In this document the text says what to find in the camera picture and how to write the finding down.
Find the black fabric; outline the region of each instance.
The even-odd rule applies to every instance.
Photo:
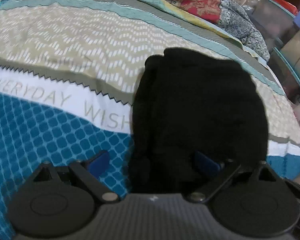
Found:
[[[192,191],[204,182],[193,168],[195,151],[249,167],[265,160],[265,109],[237,62],[170,48],[145,67],[132,109],[133,192]]]

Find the metal screw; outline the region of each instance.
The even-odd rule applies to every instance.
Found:
[[[103,193],[101,197],[105,201],[115,201],[118,199],[118,195],[114,192]]]
[[[206,199],[205,194],[201,192],[193,192],[190,195],[191,200],[196,201],[196,202],[201,202]]]

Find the black cloth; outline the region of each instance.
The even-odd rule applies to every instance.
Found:
[[[203,183],[193,153],[265,160],[268,124],[250,75],[232,60],[182,48],[145,62],[132,108],[132,192],[188,193]]]

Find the orange object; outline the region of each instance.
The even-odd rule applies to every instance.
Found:
[[[272,0],[272,1],[275,1],[276,3],[280,4],[283,8],[287,9],[293,15],[297,15],[299,12],[298,9],[294,5],[286,2],[285,0]]]

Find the bed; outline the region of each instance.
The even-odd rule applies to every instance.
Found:
[[[41,162],[108,150],[99,179],[126,195],[133,94],[146,58],[167,47],[239,62],[266,107],[268,163],[282,177],[300,173],[300,127],[280,84],[224,30],[166,0],[9,0],[0,6],[1,240],[13,236],[6,203]]]

